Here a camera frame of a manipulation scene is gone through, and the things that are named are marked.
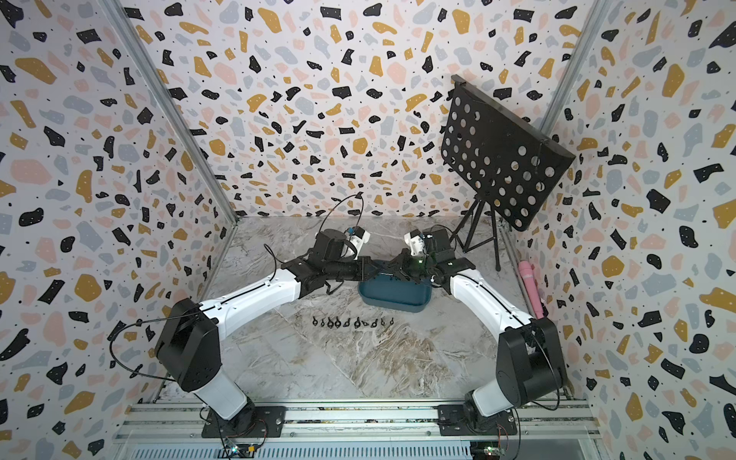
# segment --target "gray marble surface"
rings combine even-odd
[[[208,298],[252,283],[273,270],[267,243],[281,260],[303,254],[314,242],[321,219],[244,218],[216,273]],[[390,259],[405,244],[403,235],[432,224],[454,228],[459,218],[363,217],[371,233],[362,255]],[[325,228],[344,230],[355,218],[330,218]],[[475,241],[491,235],[489,222],[478,226]],[[500,240],[501,272],[495,271],[493,244],[467,254],[478,270],[509,301],[526,309],[509,255]],[[313,317],[359,316],[386,326],[329,329]],[[253,399],[352,397],[462,397],[495,372],[497,345],[468,307],[442,289],[416,314],[363,303],[357,283],[346,282],[335,294],[324,289],[272,310],[221,343],[225,372]],[[161,400],[188,395],[173,385]]]

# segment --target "gray speckle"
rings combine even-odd
[[[654,133],[657,132],[657,122],[659,116],[657,112],[653,110],[647,110],[644,112],[644,125],[642,126],[642,132],[648,138],[654,137]]]
[[[65,201],[71,196],[69,192],[66,190],[61,190],[59,188],[52,188],[51,190],[46,192],[45,198],[46,199],[55,199],[57,201]]]
[[[109,407],[113,406],[114,404],[117,404],[123,398],[124,393],[125,393],[125,388],[120,388],[110,393],[105,398],[105,401],[102,403],[102,410],[105,411]]]
[[[97,251],[103,241],[102,237],[89,225],[89,222],[80,222],[77,224],[77,232],[79,232],[79,242],[90,248],[93,252]]]
[[[297,109],[301,110],[302,113],[305,115],[312,115],[314,114],[314,102],[310,101],[309,99],[305,97],[300,97],[296,101],[294,101],[294,105],[297,107]]]
[[[685,141],[685,151],[683,157],[689,157],[693,153],[693,147],[703,142],[703,125],[695,123],[687,132],[682,136]]]
[[[705,403],[703,411],[693,419],[693,425],[700,431],[704,438],[713,434],[713,404]]]
[[[611,350],[606,351],[606,358],[608,358],[609,364],[616,370],[629,370],[629,365],[621,361],[618,356],[613,354]]]
[[[11,369],[18,370],[18,369],[26,369],[27,367],[48,366],[49,358],[51,358],[50,351],[37,351],[36,353],[33,353],[33,356],[31,356],[27,360],[13,365]]]
[[[677,281],[674,276],[669,274],[660,275],[658,273],[652,273],[649,278],[642,281],[644,292],[646,292],[649,297],[674,289],[675,286],[677,286]]]
[[[325,57],[330,57],[330,52],[327,50],[327,42],[319,35],[314,36],[314,47],[317,48],[317,50],[319,50],[322,54],[324,54]]]
[[[220,22],[223,24],[235,24],[240,18],[240,8],[237,1],[231,1],[230,4],[220,13]]]
[[[129,163],[135,163],[141,156],[138,154],[138,150],[132,144],[122,144],[118,147],[118,158],[120,161],[127,161]]]
[[[117,88],[117,85],[107,76],[107,72],[105,70],[102,70],[99,67],[91,66],[90,72],[92,72],[92,77],[94,77],[94,79],[98,82],[105,85],[110,85],[113,88]]]
[[[415,24],[427,24],[429,21],[432,20],[434,16],[435,8],[437,8],[437,4],[434,2],[431,2],[429,5],[424,7],[423,10],[415,14],[414,17],[412,18],[412,21]]]
[[[31,43],[23,35],[17,33],[15,30],[10,31],[10,44],[14,45],[15,48],[20,49],[23,52],[31,50]]]
[[[700,309],[696,303],[688,303],[685,305],[687,318],[690,320],[690,326],[697,329],[700,326]]]
[[[230,129],[233,131],[233,135],[238,138],[245,136],[245,127],[243,126],[243,120],[239,116],[234,116],[230,122]]]
[[[181,34],[174,35],[174,38],[176,38],[177,41],[181,43],[183,46],[187,46],[190,43],[194,43],[192,40],[189,40],[187,37]]]
[[[708,278],[714,280],[721,274],[722,267],[723,262],[721,261],[721,258],[711,252],[708,254],[708,263],[705,264],[705,268],[703,268],[703,270],[705,271],[705,274],[708,275]]]
[[[639,101],[637,101],[637,97],[634,96],[631,98],[631,102],[629,103],[629,116],[636,115],[639,115]]]
[[[368,88],[368,83],[366,82],[366,79],[363,78],[363,76],[361,75],[361,79],[358,81],[358,84],[355,85],[355,91],[360,93],[365,88]]]
[[[623,185],[623,178],[620,169],[612,169],[606,174],[606,191],[609,194],[614,194],[616,190],[621,188]]]
[[[649,416],[652,418],[659,415],[659,408],[657,407],[656,404],[652,403],[651,401],[647,401],[644,408],[646,409],[647,414],[649,414]]]
[[[695,215],[698,213],[700,205],[693,205],[689,208],[676,209],[673,217],[675,219],[684,220],[686,222],[692,222]]]
[[[77,112],[83,113],[85,115],[87,115],[88,113],[92,113],[92,110],[94,109],[94,107],[92,107],[92,104],[76,96],[67,96],[66,99],[64,99],[63,106],[68,109],[76,110]]]
[[[694,49],[687,57],[687,67],[696,67],[705,57],[705,48]]]
[[[611,434],[613,434],[613,437],[618,439],[621,435],[621,419],[618,418],[616,411],[611,410],[611,420],[609,421],[608,426],[611,428]]]
[[[54,455],[54,444],[41,438],[36,442],[36,459],[35,460],[51,460]]]
[[[659,171],[648,169],[642,174],[642,179],[644,180],[644,183],[646,185],[654,184],[657,182],[657,180],[659,180]]]
[[[387,116],[381,122],[381,135],[391,135],[394,132],[394,117]]]
[[[501,60],[505,60],[506,59],[506,49],[508,47],[509,45],[506,43],[503,37],[499,37],[496,40],[496,44],[493,46],[493,49],[498,53]]]
[[[64,124],[64,114],[59,113],[56,110],[49,110],[48,112],[44,112],[43,110],[38,111],[42,117],[49,120],[52,123],[56,124]]]
[[[92,4],[88,1],[87,3],[82,3],[77,7],[77,13],[79,13],[80,18],[82,19],[91,18],[94,14],[94,8],[92,8]]]
[[[647,49],[645,51],[636,53],[631,61],[636,67],[646,67],[651,64],[651,61],[653,61],[654,58],[661,52],[662,47],[657,45],[652,49]]]
[[[66,398],[72,396],[74,394],[74,385],[64,385],[61,388],[59,388],[59,401],[65,400]]]

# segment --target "terrazzo wallpaper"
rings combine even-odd
[[[0,12],[0,458],[104,458],[158,387],[108,335],[196,296],[230,225],[97,3]],[[162,375],[162,324],[116,355]]]
[[[736,458],[735,6],[612,3],[518,236],[614,459]]]
[[[123,4],[237,214],[424,216],[474,196],[439,156],[450,76],[539,124],[592,0]]]

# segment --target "black speckle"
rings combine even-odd
[[[179,2],[176,2],[172,5],[169,5],[163,11],[163,14],[167,16],[184,16],[184,13],[182,12],[182,4]]]
[[[703,334],[696,334],[693,336],[693,343],[690,344],[690,352],[699,354],[708,351],[710,346],[710,340]]]
[[[99,35],[97,35],[97,31],[95,29],[82,30],[81,32],[77,32],[77,37],[79,37],[79,39],[85,45],[93,41],[102,41]]]
[[[534,15],[534,11],[531,10],[514,10],[514,19],[519,21],[526,21],[531,23],[531,17]]]
[[[698,247],[698,242],[695,240],[695,231],[687,225],[680,225],[680,241],[683,246]]]
[[[322,14],[323,18],[332,18],[342,21],[339,8],[319,7],[319,12]]]
[[[43,209],[36,208],[30,210],[27,213],[22,213],[18,218],[18,225],[21,227],[28,227],[29,225],[37,224],[43,220]]]
[[[659,310],[647,311],[644,313],[644,317],[637,324],[640,328],[646,328],[647,326],[655,325],[662,322],[662,315]]]

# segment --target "black cable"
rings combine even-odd
[[[156,318],[156,319],[147,319],[146,321],[143,321],[143,320],[140,320],[140,319],[139,319],[138,321],[136,321],[136,322],[134,322],[134,323],[132,323],[132,324],[129,324],[129,325],[125,325],[125,327],[123,327],[123,328],[122,328],[121,330],[119,330],[119,331],[115,332],[114,334],[112,334],[112,335],[111,335],[111,336],[109,337],[109,340],[110,340],[110,356],[112,356],[113,360],[114,360],[114,361],[115,361],[115,362],[116,362],[117,364],[119,364],[119,365],[120,365],[120,367],[122,367],[122,368],[123,368],[123,369],[125,369],[126,371],[132,372],[133,374],[136,374],[136,375],[140,375],[141,377],[148,377],[148,378],[155,378],[155,379],[158,379],[158,380],[163,380],[163,381],[176,382],[176,380],[174,380],[173,378],[168,378],[168,377],[159,377],[158,375],[150,375],[150,374],[145,374],[145,373],[143,373],[143,372],[139,372],[139,371],[137,371],[137,370],[134,370],[134,369],[130,369],[130,368],[129,368],[128,366],[126,366],[125,364],[123,364],[123,363],[122,363],[122,362],[121,362],[121,361],[120,361],[120,360],[118,359],[118,357],[117,357],[117,356],[115,356],[115,352],[113,351],[113,342],[115,341],[115,339],[117,339],[117,338],[118,338],[118,336],[120,335],[120,333],[121,333],[122,331],[124,331],[124,330],[126,330],[126,329],[128,329],[128,328],[132,328],[133,326],[138,326],[138,327],[140,327],[140,326],[142,326],[142,325],[144,325],[144,324],[146,324],[146,323],[150,323],[150,322],[158,322],[158,321],[169,321],[170,319],[179,319],[179,318],[186,318],[186,317],[189,317],[189,316],[194,316],[194,315],[197,315],[197,314],[199,314],[199,313],[203,313],[203,312],[205,312],[205,311],[209,311],[209,310],[212,310],[213,308],[214,308],[214,307],[210,307],[210,308],[206,308],[206,309],[204,309],[204,310],[198,310],[198,311],[195,311],[195,312],[193,312],[193,313],[187,313],[187,314],[185,314],[185,315],[180,315],[180,316],[173,316],[173,317],[169,317],[169,318]]]
[[[362,192],[359,193],[359,194],[350,195],[349,197],[345,197],[345,198],[341,199],[335,205],[334,208],[330,209],[330,212],[327,213],[327,216],[325,216],[325,218],[322,220],[322,223],[319,225],[319,230],[317,231],[317,233],[319,233],[319,232],[322,231],[322,227],[325,225],[325,222],[327,221],[327,218],[330,216],[330,214],[332,214],[332,211],[334,211],[335,209],[337,209],[337,207],[340,206],[343,202],[345,202],[348,199],[353,198],[353,197],[357,197],[359,200],[361,200],[361,212],[358,214],[358,221],[355,223],[355,227],[357,227],[358,224],[361,223],[361,217],[363,216],[363,208],[365,207],[365,204],[366,204],[365,201],[363,200],[363,194],[362,194]]]

